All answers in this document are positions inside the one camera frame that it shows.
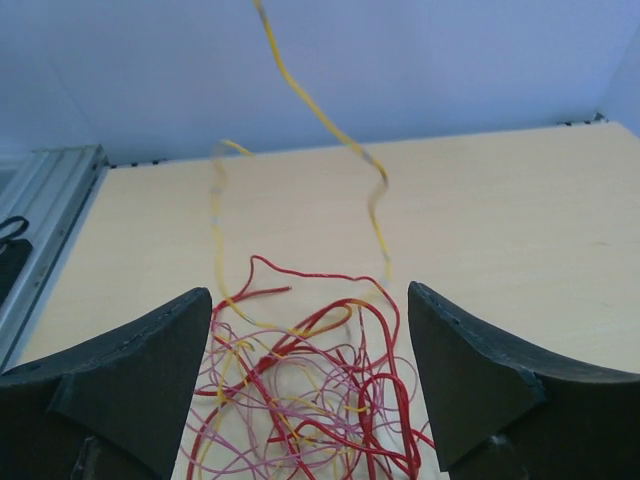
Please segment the black object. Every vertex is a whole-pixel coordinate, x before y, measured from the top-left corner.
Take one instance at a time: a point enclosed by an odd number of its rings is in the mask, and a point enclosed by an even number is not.
[[[0,376],[0,479],[169,480],[210,318],[194,289]]]
[[[4,230],[18,224],[13,231],[4,234]],[[31,243],[18,239],[29,228],[29,221],[20,216],[10,217],[0,223],[0,307],[9,296],[9,292],[18,280],[20,272],[33,251]]]
[[[418,283],[409,328],[452,480],[640,479],[640,375],[537,347]]]

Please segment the tangled string pile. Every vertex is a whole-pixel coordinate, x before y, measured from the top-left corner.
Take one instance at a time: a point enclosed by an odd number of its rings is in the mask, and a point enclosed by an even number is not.
[[[206,418],[192,409],[193,417],[200,424],[188,424],[188,428],[196,432],[196,438],[191,451],[185,452],[190,459],[187,478],[193,479],[197,471],[199,478],[203,472],[210,474],[210,478],[250,472],[255,479],[271,479],[285,472],[282,478],[292,479],[302,474],[313,479],[318,471],[329,470],[336,479],[348,479],[362,466],[366,466],[368,478],[375,479],[380,474],[393,478],[392,465],[409,478],[417,478],[420,468],[417,442],[422,440],[432,447],[433,442],[423,433],[424,427],[421,430],[411,427],[409,403],[416,393],[417,379],[409,393],[398,377],[398,362],[406,363],[414,377],[416,372],[409,362],[393,352],[400,319],[394,301],[370,277],[305,274],[279,268],[254,255],[250,277],[231,297],[232,302],[290,290],[290,287],[251,290],[256,261],[287,275],[368,282],[384,296],[395,318],[389,325],[370,303],[343,298],[308,316],[292,330],[260,329],[238,336],[221,319],[229,302],[218,304],[213,311],[210,349],[200,371],[204,380],[196,391],[199,397],[210,397],[215,407]],[[322,320],[326,323],[326,317],[336,312],[340,314],[334,315],[331,323],[320,326]],[[367,351],[364,324],[367,312],[378,320],[386,347],[384,355],[376,359],[370,358]],[[346,343],[325,349],[314,346],[315,339],[347,322],[358,324],[361,335],[357,346]],[[262,338],[274,333],[281,334],[281,338],[267,346]],[[265,353],[256,360],[258,348],[264,348]],[[306,391],[302,388],[296,396],[281,391],[291,368],[302,371],[310,386]],[[241,373],[238,382],[229,380],[233,370]],[[385,390],[393,392],[393,401],[385,399]],[[228,417],[223,414],[224,409],[233,409],[243,424],[225,422]],[[267,415],[270,428],[265,429],[261,424],[258,431],[255,427],[259,412]],[[230,440],[230,431],[244,432],[244,443],[248,443],[248,448]],[[382,446],[382,431],[390,437],[401,437],[400,451]],[[260,438],[262,432],[268,432],[266,438]],[[206,465],[207,454],[213,445],[218,453],[221,449],[232,452],[233,458],[226,466],[212,468]]]

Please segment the wooden table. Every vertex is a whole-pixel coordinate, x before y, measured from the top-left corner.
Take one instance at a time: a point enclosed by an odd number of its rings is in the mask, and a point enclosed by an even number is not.
[[[640,140],[610,123],[371,150],[391,179],[379,215],[394,260],[390,291],[403,315],[407,285],[418,280],[533,343],[640,372]],[[246,278],[252,253],[306,271],[379,276],[365,210],[376,173],[345,148],[234,158],[226,166],[232,290]],[[210,287],[215,299],[212,175],[207,161],[110,171],[22,361],[112,329],[194,286]],[[293,303],[247,309],[293,322],[354,288],[305,285],[304,294],[288,297]],[[413,361],[406,318],[400,343]],[[420,395],[412,415],[424,419]],[[435,457],[425,458],[421,478],[435,478]],[[175,478],[184,478],[185,464],[179,454]]]

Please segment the aluminum profile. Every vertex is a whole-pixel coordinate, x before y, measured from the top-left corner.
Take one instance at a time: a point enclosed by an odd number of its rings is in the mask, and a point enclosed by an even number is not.
[[[0,219],[22,215],[30,222],[24,238],[33,251],[0,307],[0,371],[18,344],[27,320],[106,166],[99,145],[39,150],[22,156],[0,195]]]

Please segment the blue wall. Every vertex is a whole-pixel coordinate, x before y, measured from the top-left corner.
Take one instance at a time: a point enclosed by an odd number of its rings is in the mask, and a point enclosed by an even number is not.
[[[640,137],[640,28],[613,77],[602,113]]]
[[[250,0],[4,0],[0,151],[117,161],[333,143],[280,78]],[[589,118],[638,0],[265,0],[290,71],[364,141]]]

